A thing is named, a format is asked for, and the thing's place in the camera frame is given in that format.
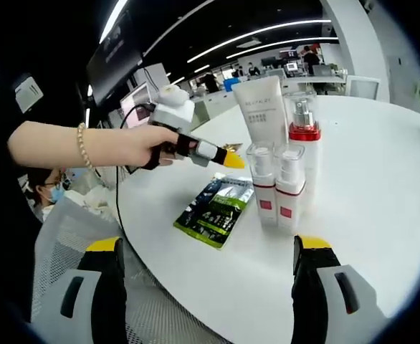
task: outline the cosmetic bottle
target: cosmetic bottle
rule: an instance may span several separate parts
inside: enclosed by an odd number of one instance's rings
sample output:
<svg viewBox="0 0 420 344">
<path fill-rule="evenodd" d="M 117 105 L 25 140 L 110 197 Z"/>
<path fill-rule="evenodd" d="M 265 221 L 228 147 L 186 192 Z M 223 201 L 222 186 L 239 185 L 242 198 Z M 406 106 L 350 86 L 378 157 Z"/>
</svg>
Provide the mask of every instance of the cosmetic bottle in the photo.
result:
<svg viewBox="0 0 420 344">
<path fill-rule="evenodd" d="M 320 177 L 321 129 L 315 116 L 316 97 L 316 92 L 294 92 L 286 95 L 289 142 L 305 148 L 303 157 L 307 180 L 304 190 L 305 211 L 312 208 Z"/>
<path fill-rule="evenodd" d="M 275 150 L 277 221 L 281 229 L 293 235 L 303 211 L 306 186 L 303 163 L 305 149 L 300 145 L 283 145 Z"/>
<path fill-rule="evenodd" d="M 273 143 L 253 143 L 247 151 L 259 218 L 263 224 L 276 226 L 277 206 L 275 203 L 275 168 L 273 155 Z"/>
<path fill-rule="evenodd" d="M 242 82 L 232 90 L 253 143 L 287 143 L 285 102 L 278 76 Z"/>
</svg>

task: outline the gold bracelet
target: gold bracelet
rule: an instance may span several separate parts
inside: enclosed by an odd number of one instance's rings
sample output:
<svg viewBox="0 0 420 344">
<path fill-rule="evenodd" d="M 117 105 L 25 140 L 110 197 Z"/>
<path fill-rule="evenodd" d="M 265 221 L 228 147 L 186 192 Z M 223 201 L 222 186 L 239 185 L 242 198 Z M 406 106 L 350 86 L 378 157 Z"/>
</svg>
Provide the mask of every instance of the gold bracelet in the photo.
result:
<svg viewBox="0 0 420 344">
<path fill-rule="evenodd" d="M 78 147 L 80 148 L 80 153 L 81 153 L 82 159 L 84 160 L 84 164 L 91 171 L 94 171 L 95 170 L 94 166 L 91 164 L 89 160 L 89 156 L 87 155 L 87 152 L 84 146 L 84 140 L 82 138 L 82 133 L 84 132 L 85 129 L 86 129 L 86 124 L 80 123 L 80 125 L 78 125 L 77 144 L 78 144 Z"/>
</svg>

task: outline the red bottle cap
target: red bottle cap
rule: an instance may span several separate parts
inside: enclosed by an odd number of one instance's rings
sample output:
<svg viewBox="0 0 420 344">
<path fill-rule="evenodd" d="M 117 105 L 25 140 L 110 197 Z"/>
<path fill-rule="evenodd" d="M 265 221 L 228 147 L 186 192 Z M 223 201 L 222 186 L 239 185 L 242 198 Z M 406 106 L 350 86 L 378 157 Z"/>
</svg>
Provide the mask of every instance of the red bottle cap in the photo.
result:
<svg viewBox="0 0 420 344">
<path fill-rule="evenodd" d="M 314 126 L 297 127 L 294 123 L 290 124 L 290 140 L 296 141 L 318 141 L 322 136 L 322 131 L 318 122 Z"/>
</svg>

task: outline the woman's arm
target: woman's arm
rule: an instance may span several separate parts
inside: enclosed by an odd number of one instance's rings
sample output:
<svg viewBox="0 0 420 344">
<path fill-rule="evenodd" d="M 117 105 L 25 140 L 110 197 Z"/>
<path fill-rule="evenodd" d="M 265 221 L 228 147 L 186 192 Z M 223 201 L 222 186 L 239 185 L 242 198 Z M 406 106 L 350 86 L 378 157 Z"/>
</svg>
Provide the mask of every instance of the woman's arm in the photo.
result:
<svg viewBox="0 0 420 344">
<path fill-rule="evenodd" d="M 150 148 L 163 142 L 176 143 L 178 134 L 143 125 L 134 129 L 86 129 L 83 139 L 93 166 L 144 166 L 150 160 Z M 22 166 L 85 166 L 76 128 L 24 122 L 9 137 L 8 147 L 12 158 Z"/>
</svg>

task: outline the white chair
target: white chair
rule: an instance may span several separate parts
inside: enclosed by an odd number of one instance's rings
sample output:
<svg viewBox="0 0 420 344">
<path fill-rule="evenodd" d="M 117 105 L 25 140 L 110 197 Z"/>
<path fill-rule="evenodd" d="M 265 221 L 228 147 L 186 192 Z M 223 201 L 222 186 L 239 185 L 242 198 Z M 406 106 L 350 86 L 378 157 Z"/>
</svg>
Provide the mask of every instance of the white chair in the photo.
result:
<svg viewBox="0 0 420 344">
<path fill-rule="evenodd" d="M 345 84 L 345 95 L 377 100 L 380 79 L 348 75 Z"/>
</svg>

